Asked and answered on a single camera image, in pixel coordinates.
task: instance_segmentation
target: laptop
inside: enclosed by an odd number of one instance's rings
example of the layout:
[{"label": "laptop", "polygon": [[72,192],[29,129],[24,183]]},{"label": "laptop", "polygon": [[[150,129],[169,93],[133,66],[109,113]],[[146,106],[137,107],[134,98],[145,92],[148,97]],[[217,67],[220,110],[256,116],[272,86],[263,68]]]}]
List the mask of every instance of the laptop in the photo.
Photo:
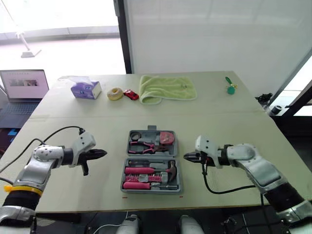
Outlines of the laptop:
[{"label": "laptop", "polygon": [[9,101],[0,111],[0,128],[22,128],[49,91],[44,70],[5,70],[0,77]]}]

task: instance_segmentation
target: green keychain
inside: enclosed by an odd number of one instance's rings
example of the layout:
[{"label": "green keychain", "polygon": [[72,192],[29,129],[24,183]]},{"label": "green keychain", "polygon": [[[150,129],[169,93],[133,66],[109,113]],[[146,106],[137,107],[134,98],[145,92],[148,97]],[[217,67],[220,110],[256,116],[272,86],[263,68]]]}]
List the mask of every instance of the green keychain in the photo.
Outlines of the green keychain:
[{"label": "green keychain", "polygon": [[232,81],[230,80],[230,78],[225,77],[226,81],[230,84],[230,86],[228,87],[228,94],[233,95],[235,93],[235,89],[238,87],[237,84],[233,84]]}]

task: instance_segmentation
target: pliers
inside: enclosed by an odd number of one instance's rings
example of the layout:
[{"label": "pliers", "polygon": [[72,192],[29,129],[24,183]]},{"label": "pliers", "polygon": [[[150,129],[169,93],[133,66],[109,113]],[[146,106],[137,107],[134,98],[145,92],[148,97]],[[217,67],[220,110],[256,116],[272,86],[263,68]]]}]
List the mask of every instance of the pliers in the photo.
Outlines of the pliers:
[{"label": "pliers", "polygon": [[148,147],[147,150],[143,150],[143,151],[134,151],[134,150],[128,151],[128,153],[135,154],[135,155],[154,154],[156,151],[159,151],[159,152],[168,151],[168,148],[165,146],[155,145],[155,144],[147,143],[147,142],[143,142],[143,141],[131,141],[130,146],[132,146],[132,145],[141,145],[144,147]]}]

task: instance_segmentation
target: hammer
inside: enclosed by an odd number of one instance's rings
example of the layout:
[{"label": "hammer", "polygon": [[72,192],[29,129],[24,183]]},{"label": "hammer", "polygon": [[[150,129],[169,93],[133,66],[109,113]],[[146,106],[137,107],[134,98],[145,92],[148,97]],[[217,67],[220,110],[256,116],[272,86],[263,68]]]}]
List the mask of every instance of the hammer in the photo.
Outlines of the hammer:
[{"label": "hammer", "polygon": [[176,162],[170,161],[170,168],[166,170],[157,170],[151,167],[126,167],[125,174],[154,174],[157,172],[168,172],[171,174],[169,181],[172,181],[176,176]]}]

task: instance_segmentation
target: tissue box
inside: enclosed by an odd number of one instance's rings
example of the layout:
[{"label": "tissue box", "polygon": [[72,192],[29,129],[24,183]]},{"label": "tissue box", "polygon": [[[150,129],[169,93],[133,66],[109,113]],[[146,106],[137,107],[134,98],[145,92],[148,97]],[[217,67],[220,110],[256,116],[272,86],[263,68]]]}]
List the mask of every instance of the tissue box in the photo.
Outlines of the tissue box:
[{"label": "tissue box", "polygon": [[102,88],[98,81],[92,81],[92,84],[76,83],[71,90],[76,98],[96,99]]}]

